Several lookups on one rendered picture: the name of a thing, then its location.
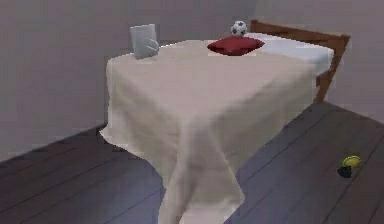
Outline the cream bed blanket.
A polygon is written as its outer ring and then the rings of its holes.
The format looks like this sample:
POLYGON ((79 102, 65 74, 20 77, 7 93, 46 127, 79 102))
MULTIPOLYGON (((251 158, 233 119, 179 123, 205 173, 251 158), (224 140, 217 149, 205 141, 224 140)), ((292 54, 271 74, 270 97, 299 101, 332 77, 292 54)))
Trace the cream bed blanket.
POLYGON ((224 224, 244 201, 237 170, 311 103, 315 67, 265 52, 224 56, 189 40, 151 58, 112 58, 106 76, 101 134, 162 177, 158 224, 224 224))

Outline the red pillow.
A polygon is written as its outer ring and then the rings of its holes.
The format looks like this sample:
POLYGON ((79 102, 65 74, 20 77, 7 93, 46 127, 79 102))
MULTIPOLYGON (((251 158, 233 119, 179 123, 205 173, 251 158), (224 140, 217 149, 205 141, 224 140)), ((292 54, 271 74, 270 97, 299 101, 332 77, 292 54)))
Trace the red pillow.
POLYGON ((210 43, 207 48, 226 56, 242 56, 261 48, 264 42, 258 39, 231 36, 210 43))

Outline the grey open laptop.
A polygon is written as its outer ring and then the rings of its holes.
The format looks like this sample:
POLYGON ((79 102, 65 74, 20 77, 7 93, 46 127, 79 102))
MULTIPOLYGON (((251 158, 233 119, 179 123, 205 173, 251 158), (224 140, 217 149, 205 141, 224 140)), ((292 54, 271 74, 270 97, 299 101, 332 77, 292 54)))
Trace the grey open laptop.
POLYGON ((130 28, 133 55, 136 59, 155 56, 160 48, 154 24, 133 26, 130 28))

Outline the black and white football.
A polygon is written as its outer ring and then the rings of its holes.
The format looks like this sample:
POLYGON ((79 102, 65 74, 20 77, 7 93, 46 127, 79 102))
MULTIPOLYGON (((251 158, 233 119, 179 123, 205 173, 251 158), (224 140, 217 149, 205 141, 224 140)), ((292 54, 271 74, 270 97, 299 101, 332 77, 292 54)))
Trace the black and white football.
POLYGON ((235 21, 231 26, 233 36, 244 36, 248 32, 248 26, 244 21, 235 21))

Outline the brown wooden bed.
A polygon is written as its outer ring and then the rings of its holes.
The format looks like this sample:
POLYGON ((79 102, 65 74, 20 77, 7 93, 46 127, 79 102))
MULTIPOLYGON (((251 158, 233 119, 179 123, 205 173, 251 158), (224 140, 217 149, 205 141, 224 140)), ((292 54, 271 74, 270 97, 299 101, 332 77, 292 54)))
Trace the brown wooden bed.
POLYGON ((334 75, 338 69, 343 54, 350 40, 348 34, 328 34, 304 29, 292 28, 282 25, 270 24, 259 20, 252 20, 250 31, 263 33, 272 36, 287 38, 296 41, 302 41, 322 47, 330 48, 334 51, 334 56, 328 70, 321 73, 316 78, 316 86, 319 88, 314 99, 316 103, 323 102, 332 83, 334 75))

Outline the yellow and black small object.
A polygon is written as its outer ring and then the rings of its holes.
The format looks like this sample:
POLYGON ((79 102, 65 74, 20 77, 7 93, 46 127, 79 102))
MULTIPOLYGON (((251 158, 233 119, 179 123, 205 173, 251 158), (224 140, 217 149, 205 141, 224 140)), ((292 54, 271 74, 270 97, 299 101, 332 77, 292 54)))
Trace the yellow and black small object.
POLYGON ((352 169, 361 162, 361 158, 357 155, 346 157, 341 166, 337 169, 339 176, 343 178, 350 178, 352 176, 352 169))

